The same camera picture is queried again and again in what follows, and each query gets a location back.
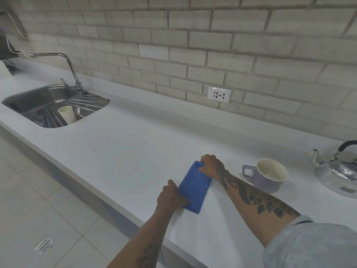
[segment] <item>tile floor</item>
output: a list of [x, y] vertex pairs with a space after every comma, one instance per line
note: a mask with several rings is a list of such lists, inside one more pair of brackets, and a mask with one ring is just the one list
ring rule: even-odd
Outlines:
[[0, 267], [102, 268], [128, 240], [0, 135]]

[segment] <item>gray sleeve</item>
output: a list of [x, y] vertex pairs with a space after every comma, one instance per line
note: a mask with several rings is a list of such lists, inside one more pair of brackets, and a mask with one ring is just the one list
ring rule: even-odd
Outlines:
[[357, 233], [350, 228], [299, 216], [263, 251], [265, 268], [357, 268]]

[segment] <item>mug handle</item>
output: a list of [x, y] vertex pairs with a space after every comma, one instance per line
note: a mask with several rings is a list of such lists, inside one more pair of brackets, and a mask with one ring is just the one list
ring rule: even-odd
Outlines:
[[253, 170], [253, 171], [254, 171], [254, 170], [255, 170], [255, 166], [246, 165], [246, 164], [242, 166], [243, 177], [246, 178], [246, 180], [247, 180], [248, 182], [251, 182], [251, 183], [252, 183], [254, 177], [247, 175], [247, 174], [244, 172], [245, 169], [250, 169], [250, 170]]

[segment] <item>drain grate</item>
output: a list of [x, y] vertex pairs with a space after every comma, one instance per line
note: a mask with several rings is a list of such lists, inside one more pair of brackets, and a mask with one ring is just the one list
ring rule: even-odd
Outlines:
[[50, 237], [46, 237], [43, 239], [38, 245], [35, 246], [35, 250], [42, 255], [47, 251], [47, 249], [51, 248], [54, 242]]

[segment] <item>hand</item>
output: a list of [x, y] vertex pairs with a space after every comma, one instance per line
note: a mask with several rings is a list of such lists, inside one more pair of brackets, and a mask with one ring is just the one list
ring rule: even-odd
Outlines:
[[207, 176], [220, 181], [219, 176], [217, 175], [217, 169], [220, 168], [220, 171], [225, 171], [224, 165], [221, 163], [220, 160], [216, 158], [214, 155], [203, 155], [201, 157], [201, 162], [205, 165], [200, 168], [200, 171]]
[[177, 186], [172, 180], [167, 183], [168, 185], [163, 187], [163, 191], [157, 198], [156, 211], [173, 213], [190, 202], [178, 193]]

